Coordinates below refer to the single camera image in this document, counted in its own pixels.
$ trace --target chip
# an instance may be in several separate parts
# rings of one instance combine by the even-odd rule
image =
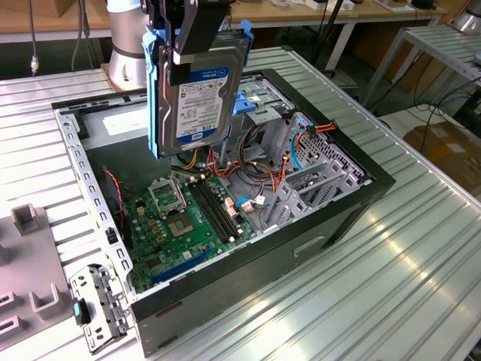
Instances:
[[[147,260],[147,266],[149,268],[154,268],[154,267],[156,267],[160,264],[162,264],[162,261],[160,260],[159,257],[154,257],[154,258],[151,258],[151,259]]]
[[[194,230],[194,225],[189,216],[185,213],[176,214],[167,219],[168,228],[171,229],[174,237],[180,237]]]

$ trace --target connector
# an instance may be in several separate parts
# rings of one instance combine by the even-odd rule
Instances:
[[[32,70],[32,76],[34,77],[37,74],[38,67],[40,63],[38,62],[38,57],[32,55],[32,61],[30,62],[30,69]]]

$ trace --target red wire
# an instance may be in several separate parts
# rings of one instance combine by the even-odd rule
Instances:
[[[119,182],[117,179],[113,176],[110,171],[107,169],[102,169],[110,178],[112,178],[113,183],[115,184],[115,187],[117,188],[117,195],[119,196],[119,204],[120,204],[120,228],[122,229],[122,234],[123,234],[123,200],[122,200],[122,193],[120,193],[120,186]]]

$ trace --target hard drive label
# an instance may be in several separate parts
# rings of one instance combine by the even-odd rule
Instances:
[[[228,68],[192,71],[191,83],[179,87],[177,139],[196,141],[213,134],[219,125],[222,98],[219,90],[227,83]]]

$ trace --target slotted aluminum surface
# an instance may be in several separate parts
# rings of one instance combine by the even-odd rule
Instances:
[[[150,359],[463,359],[481,336],[479,204],[295,53],[253,51],[247,70],[267,67],[397,183],[335,246]],[[103,255],[49,103],[111,90],[101,71],[20,82],[0,83],[0,210],[46,207],[70,277]],[[91,357],[73,318],[0,353],[72,357]],[[141,359],[141,346],[131,331],[95,358]]]
[[[404,37],[464,77],[481,77],[481,66],[473,61],[481,53],[481,35],[465,35],[444,25],[406,28]]]

